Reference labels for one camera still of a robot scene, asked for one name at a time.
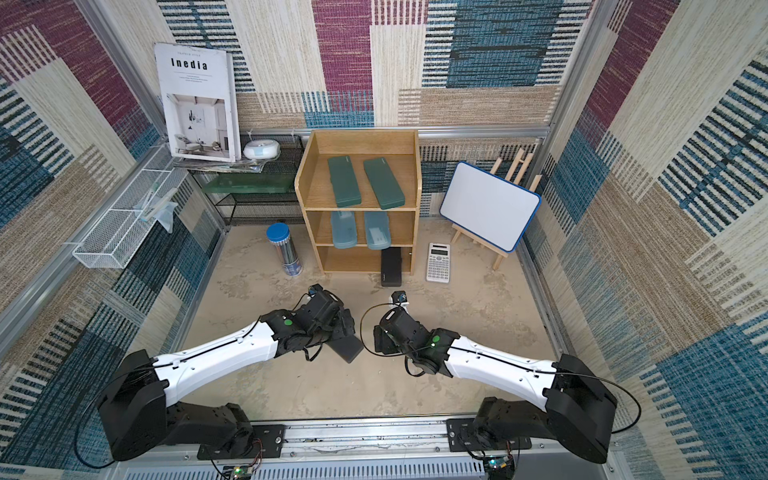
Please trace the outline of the black pencil case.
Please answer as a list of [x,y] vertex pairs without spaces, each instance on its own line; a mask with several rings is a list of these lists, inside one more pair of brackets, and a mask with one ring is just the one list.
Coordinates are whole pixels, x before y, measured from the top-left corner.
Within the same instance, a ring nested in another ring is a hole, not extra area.
[[364,349],[355,335],[329,340],[327,345],[347,364],[351,364]]
[[380,282],[382,287],[402,285],[402,253],[400,247],[381,251]]

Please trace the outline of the dark green pencil case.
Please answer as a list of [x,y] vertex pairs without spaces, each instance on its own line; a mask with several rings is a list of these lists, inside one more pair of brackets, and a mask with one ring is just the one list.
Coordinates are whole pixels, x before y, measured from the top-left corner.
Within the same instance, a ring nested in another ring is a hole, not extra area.
[[328,168],[336,205],[338,207],[360,205],[362,196],[350,157],[329,158]]
[[405,194],[384,157],[365,160],[363,167],[382,210],[405,205]]

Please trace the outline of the light blue pencil case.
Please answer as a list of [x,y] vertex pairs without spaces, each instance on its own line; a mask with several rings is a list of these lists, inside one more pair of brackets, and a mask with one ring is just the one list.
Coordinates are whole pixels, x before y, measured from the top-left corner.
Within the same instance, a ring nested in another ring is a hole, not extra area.
[[352,211],[332,211],[330,221],[335,248],[343,250],[357,245],[357,225]]
[[366,211],[364,213],[364,227],[369,249],[380,251],[391,247],[389,216],[386,212]]

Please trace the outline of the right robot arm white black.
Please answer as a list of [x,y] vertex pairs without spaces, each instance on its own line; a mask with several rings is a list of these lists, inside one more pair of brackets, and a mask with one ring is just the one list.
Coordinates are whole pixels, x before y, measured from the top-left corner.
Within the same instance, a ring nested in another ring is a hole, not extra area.
[[401,354],[423,372],[472,380],[516,396],[486,398],[473,429],[483,443],[553,439],[575,456],[607,461],[618,406],[605,380],[581,360],[533,360],[486,347],[455,331],[429,330],[395,306],[373,329],[378,354]]

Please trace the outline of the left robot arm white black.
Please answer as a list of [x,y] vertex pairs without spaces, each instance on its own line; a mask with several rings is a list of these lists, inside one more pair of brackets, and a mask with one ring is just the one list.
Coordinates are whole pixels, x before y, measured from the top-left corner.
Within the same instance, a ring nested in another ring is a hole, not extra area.
[[277,309],[250,325],[197,347],[152,357],[127,355],[96,400],[110,453],[135,459],[159,445],[199,445],[219,458],[256,452],[257,437],[242,408],[184,402],[199,388],[253,364],[299,352],[313,361],[329,348],[351,363],[363,346],[348,308],[314,285],[293,309]]

